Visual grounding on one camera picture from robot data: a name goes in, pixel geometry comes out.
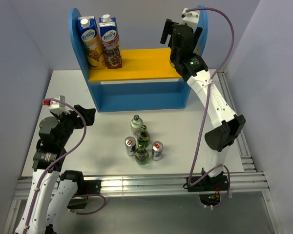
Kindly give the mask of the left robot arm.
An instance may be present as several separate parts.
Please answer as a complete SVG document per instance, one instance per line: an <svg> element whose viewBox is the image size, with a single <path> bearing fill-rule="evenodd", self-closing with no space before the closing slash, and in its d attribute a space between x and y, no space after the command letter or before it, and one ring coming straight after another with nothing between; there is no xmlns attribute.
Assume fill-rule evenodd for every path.
<svg viewBox="0 0 293 234"><path fill-rule="evenodd" d="M73 195L85 190L82 172L65 171L60 175L68 151L65 145L74 130L86 130L95 120L96 109L80 105L66 106L45 101L52 114L39 123L39 140L33 157L32 182L17 234L54 234L60 212Z"/></svg>

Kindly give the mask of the green glass bottle front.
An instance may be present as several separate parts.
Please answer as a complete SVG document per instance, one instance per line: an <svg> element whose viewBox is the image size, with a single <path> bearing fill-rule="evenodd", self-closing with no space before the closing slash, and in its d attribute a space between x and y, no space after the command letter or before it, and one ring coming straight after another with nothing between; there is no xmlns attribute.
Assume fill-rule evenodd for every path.
<svg viewBox="0 0 293 234"><path fill-rule="evenodd" d="M149 153L143 144L139 144L135 151L135 159L139 165L146 165L149 159Z"/></svg>

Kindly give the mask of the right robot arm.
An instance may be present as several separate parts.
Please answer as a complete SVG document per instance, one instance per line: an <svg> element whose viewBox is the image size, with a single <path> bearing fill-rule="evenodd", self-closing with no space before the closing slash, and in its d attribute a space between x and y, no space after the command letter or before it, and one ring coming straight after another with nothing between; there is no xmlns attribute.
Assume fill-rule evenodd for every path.
<svg viewBox="0 0 293 234"><path fill-rule="evenodd" d="M224 163L229 148L241 133L246 119L229 107L213 83L206 63L194 52L202 31L200 27L193 30L186 23L178 24L167 19L160 43L168 44L172 67L203 103L203 119L209 117L213 126L205 134L202 130L199 131L198 139L204 139L211 151L202 168L202 175L195 177L190 173L184 188L189 192L218 192L229 189L230 176L224 174L227 170Z"/></svg>

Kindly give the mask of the energy drink can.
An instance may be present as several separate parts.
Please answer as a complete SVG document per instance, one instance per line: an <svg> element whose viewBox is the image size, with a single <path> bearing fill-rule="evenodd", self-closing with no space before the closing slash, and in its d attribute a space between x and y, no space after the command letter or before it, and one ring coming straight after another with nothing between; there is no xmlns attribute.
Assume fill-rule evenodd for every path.
<svg viewBox="0 0 293 234"><path fill-rule="evenodd" d="M158 161L162 158L163 155L163 144L159 141L156 141L152 145L152 159Z"/></svg>
<svg viewBox="0 0 293 234"><path fill-rule="evenodd" d="M132 136L128 136L125 139L125 147L126 147L126 153L128 156L135 156L136 152L136 140Z"/></svg>

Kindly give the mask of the green glass bottle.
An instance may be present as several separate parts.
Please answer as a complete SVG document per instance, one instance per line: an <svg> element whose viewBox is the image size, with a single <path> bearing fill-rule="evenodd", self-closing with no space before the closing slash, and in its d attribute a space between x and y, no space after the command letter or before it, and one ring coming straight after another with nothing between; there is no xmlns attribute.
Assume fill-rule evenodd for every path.
<svg viewBox="0 0 293 234"><path fill-rule="evenodd" d="M150 134L147 131L146 125L141 126L140 132L138 133L138 136L137 136L137 141L138 141L138 144L144 145L145 148L149 146Z"/></svg>
<svg viewBox="0 0 293 234"><path fill-rule="evenodd" d="M135 151L135 159L139 165L146 165L149 159L149 153L143 144L139 144Z"/></svg>

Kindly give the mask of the clear glass bottle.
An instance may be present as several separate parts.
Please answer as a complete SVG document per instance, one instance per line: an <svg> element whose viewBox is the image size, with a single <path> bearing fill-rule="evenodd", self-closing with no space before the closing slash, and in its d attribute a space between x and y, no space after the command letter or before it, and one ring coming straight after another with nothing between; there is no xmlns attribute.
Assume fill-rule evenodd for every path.
<svg viewBox="0 0 293 234"><path fill-rule="evenodd" d="M143 120L139 115L134 115L133 119L130 122L131 131L134 136L137 136L141 131L141 126L144 124Z"/></svg>

